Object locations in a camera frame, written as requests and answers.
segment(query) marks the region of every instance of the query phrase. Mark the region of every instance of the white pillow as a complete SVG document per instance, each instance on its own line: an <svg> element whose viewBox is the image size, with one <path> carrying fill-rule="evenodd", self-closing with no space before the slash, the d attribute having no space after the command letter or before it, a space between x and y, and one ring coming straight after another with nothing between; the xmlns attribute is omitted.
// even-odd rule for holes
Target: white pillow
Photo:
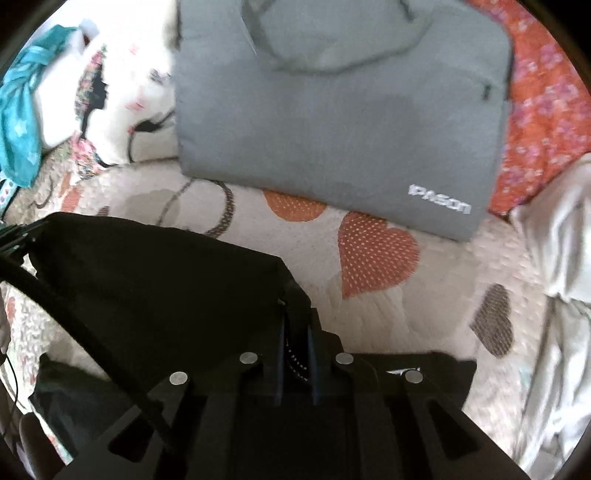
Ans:
<svg viewBox="0 0 591 480"><path fill-rule="evenodd" d="M176 157L172 52L160 40L99 34L83 63L70 104L72 156L81 178L112 165Z"/></svg>
<svg viewBox="0 0 591 480"><path fill-rule="evenodd" d="M67 0L31 37L54 25L78 26L90 40L99 33L161 41L172 47L177 31L177 0Z"/></svg>
<svg viewBox="0 0 591 480"><path fill-rule="evenodd" d="M72 134L76 117L72 104L82 72L84 39L76 30L68 47L43 72L34 95L44 149L56 147Z"/></svg>

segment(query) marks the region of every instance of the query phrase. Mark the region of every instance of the black fabric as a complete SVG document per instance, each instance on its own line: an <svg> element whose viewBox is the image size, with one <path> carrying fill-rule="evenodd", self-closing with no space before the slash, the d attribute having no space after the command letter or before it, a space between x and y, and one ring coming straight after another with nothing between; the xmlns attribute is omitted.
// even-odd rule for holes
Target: black fabric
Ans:
<svg viewBox="0 0 591 480"><path fill-rule="evenodd" d="M132 407L129 397L111 382L45 354L29 400L72 456Z"/></svg>
<svg viewBox="0 0 591 480"><path fill-rule="evenodd" d="M66 213L47 220L30 247L37 277L144 392L172 372L200 375L247 350L280 323L278 299L293 289L279 258L197 233Z"/></svg>

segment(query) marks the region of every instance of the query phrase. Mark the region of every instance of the gray laptop bag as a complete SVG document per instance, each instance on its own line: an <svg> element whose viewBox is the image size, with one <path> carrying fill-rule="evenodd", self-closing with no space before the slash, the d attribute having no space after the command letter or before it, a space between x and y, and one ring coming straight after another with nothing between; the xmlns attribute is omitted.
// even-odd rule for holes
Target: gray laptop bag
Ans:
<svg viewBox="0 0 591 480"><path fill-rule="evenodd" d="M184 173L468 240L508 113L511 43L456 0L181 0Z"/></svg>

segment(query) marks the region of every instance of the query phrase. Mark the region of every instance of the white sheet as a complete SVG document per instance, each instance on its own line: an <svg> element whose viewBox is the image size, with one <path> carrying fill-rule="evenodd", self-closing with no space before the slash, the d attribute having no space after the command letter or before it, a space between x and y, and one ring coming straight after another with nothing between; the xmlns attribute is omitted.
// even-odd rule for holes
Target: white sheet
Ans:
<svg viewBox="0 0 591 480"><path fill-rule="evenodd" d="M525 236L546 295L591 302L591 154L511 219Z"/></svg>
<svg viewBox="0 0 591 480"><path fill-rule="evenodd" d="M591 417L591 154L512 213L550 299L547 331L514 460L534 480L554 476Z"/></svg>

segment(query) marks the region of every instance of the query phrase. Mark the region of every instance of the floral fabric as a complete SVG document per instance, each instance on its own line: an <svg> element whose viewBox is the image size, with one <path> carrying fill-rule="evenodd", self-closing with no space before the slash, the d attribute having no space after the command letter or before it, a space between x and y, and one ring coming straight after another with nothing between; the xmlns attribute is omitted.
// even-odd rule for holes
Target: floral fabric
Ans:
<svg viewBox="0 0 591 480"><path fill-rule="evenodd" d="M90 140L80 138L80 133L72 135L70 139L72 159L76 162L78 175L86 180L106 170L102 166L96 148Z"/></svg>
<svg viewBox="0 0 591 480"><path fill-rule="evenodd" d="M548 30L515 0L468 0L514 42L513 111L489 210L506 215L591 151L591 97Z"/></svg>

